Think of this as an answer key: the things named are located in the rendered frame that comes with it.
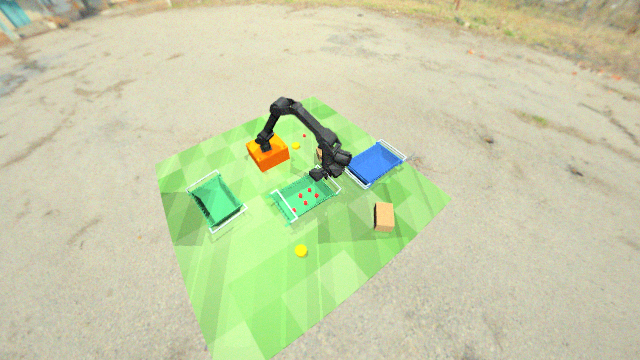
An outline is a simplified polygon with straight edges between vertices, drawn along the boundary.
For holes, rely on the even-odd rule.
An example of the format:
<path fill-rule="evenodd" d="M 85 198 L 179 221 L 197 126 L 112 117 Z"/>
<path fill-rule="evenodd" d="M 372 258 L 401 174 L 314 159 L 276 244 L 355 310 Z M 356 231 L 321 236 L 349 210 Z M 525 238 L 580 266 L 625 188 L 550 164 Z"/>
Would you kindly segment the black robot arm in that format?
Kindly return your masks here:
<path fill-rule="evenodd" d="M 323 160 L 332 161 L 334 159 L 333 165 L 327 165 L 326 172 L 330 172 L 334 178 L 337 178 L 345 171 L 345 166 L 349 166 L 353 155 L 351 152 L 341 149 L 342 143 L 338 136 L 329 128 L 323 127 L 302 105 L 300 101 L 295 102 L 291 98 L 281 96 L 270 105 L 269 119 L 254 141 L 260 145 L 262 154 L 272 150 L 269 140 L 275 134 L 273 128 L 276 122 L 280 116 L 295 115 L 315 135 L 316 141 L 319 143 L 317 148 L 322 150 Z M 335 143 L 337 144 L 333 146 Z"/>

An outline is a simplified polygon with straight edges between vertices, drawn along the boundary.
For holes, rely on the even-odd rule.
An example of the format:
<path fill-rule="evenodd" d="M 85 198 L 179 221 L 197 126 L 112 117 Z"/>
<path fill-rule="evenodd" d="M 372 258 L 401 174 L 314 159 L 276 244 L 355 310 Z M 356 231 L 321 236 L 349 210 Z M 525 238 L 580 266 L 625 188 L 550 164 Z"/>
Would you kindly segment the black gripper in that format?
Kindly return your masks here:
<path fill-rule="evenodd" d="M 328 179 L 328 175 L 331 177 L 332 175 L 330 174 L 330 172 L 326 172 L 326 167 L 327 165 L 333 165 L 334 164 L 334 159 L 332 161 L 325 161 L 323 160 L 322 156 L 320 157 L 320 159 L 322 160 L 322 163 L 320 163 L 320 165 L 322 166 L 321 168 L 317 169 L 314 168 L 312 170 L 309 171 L 309 175 L 313 178 L 313 180 L 315 182 L 318 182 L 319 180 L 321 180 L 323 177 L 327 180 Z"/>

